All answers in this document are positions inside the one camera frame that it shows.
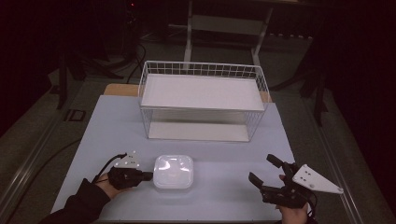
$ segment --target wire basket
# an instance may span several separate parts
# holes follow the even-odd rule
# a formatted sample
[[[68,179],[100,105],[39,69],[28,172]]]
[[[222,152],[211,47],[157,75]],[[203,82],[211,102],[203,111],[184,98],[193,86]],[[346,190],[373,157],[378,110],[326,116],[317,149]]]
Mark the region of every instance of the wire basket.
[[[271,97],[262,69],[147,61],[138,90],[147,138],[248,142]]]

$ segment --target table leg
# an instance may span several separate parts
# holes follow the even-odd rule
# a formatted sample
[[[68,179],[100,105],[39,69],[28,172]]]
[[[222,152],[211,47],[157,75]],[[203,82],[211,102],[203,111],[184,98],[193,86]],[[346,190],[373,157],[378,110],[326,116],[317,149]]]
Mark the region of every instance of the table leg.
[[[257,66],[260,66],[259,52],[260,52],[260,49],[262,47],[262,41],[265,38],[265,33],[267,32],[268,24],[270,22],[273,10],[274,9],[272,7],[268,8],[267,15],[265,17],[265,21],[262,23],[262,30],[260,31],[259,41],[258,41],[258,43],[256,45],[256,48],[251,50],[251,56],[253,58],[253,64],[257,65]]]

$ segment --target black sleeve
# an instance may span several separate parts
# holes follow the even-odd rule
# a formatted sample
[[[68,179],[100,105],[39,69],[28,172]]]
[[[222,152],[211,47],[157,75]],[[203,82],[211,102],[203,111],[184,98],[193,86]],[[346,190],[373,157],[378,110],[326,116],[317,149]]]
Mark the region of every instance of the black sleeve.
[[[84,178],[76,195],[67,199],[63,209],[45,217],[39,224],[94,222],[102,212],[102,208],[110,202],[110,198],[98,186]]]

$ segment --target human hand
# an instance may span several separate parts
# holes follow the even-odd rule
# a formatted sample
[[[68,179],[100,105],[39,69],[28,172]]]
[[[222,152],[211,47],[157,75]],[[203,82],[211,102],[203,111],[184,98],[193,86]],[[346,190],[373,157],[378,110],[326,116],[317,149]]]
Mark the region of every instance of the human hand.
[[[118,194],[130,190],[130,189],[115,189],[110,184],[110,182],[108,182],[107,173],[101,175],[99,179],[96,181],[95,185],[101,188],[110,199],[114,199]]]
[[[280,175],[279,178],[283,180],[285,176]],[[282,214],[282,224],[305,224],[308,219],[308,203],[303,208],[288,208],[280,205],[276,208]]]

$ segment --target plastic container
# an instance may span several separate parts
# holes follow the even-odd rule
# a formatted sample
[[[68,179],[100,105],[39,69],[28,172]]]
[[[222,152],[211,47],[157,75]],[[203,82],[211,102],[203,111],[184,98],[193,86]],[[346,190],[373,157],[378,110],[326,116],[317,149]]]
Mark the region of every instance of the plastic container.
[[[155,161],[153,182],[158,189],[187,189],[192,181],[191,157],[162,155]]]

